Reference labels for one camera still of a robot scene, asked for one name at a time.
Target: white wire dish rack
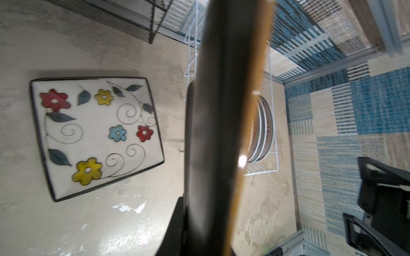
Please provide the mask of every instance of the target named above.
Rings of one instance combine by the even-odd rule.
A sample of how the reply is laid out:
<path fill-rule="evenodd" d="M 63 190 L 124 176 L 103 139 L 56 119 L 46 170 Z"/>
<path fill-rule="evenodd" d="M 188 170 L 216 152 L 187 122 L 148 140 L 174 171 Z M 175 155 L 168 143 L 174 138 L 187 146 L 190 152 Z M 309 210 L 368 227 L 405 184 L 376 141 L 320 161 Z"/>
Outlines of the white wire dish rack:
<path fill-rule="evenodd" d="M 189 83 L 195 78 L 196 68 L 198 63 L 198 48 L 200 46 L 199 32 L 204 26 L 204 21 L 206 15 L 198 18 L 199 9 L 198 1 L 195 0 L 195 17 L 190 24 L 187 34 L 185 36 L 184 42 L 187 44 L 188 50 L 188 65 L 183 73 L 183 76 L 187 78 L 187 88 Z M 270 87 L 270 106 L 268 101 L 263 97 L 260 97 L 260 102 L 258 104 L 258 118 L 256 118 L 254 123 L 254 134 L 251 141 L 254 145 L 254 151 L 248 156 L 248 162 L 246 164 L 246 174 L 245 176 L 251 176 L 256 174 L 277 172 L 279 170 L 279 157 L 278 157 L 278 144 L 276 137 L 276 126 L 275 126 L 275 110 L 273 106 L 273 83 L 271 70 L 271 54 L 270 54 L 270 44 L 268 43 L 268 63 L 269 63 L 269 84 L 263 86 L 263 88 Z M 194 54 L 191 56 L 191 51 L 194 48 Z M 267 160 L 275 161 L 275 165 L 272 168 L 264 167 L 266 166 Z"/>

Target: floral plate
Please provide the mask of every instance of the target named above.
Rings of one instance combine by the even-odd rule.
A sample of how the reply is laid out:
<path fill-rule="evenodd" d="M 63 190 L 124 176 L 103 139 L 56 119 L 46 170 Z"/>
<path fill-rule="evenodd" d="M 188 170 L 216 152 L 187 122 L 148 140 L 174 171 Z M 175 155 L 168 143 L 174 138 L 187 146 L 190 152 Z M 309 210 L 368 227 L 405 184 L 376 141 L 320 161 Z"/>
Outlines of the floral plate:
<path fill-rule="evenodd" d="M 31 81 L 37 137 L 54 201 L 164 163 L 154 102 L 143 77 Z"/>

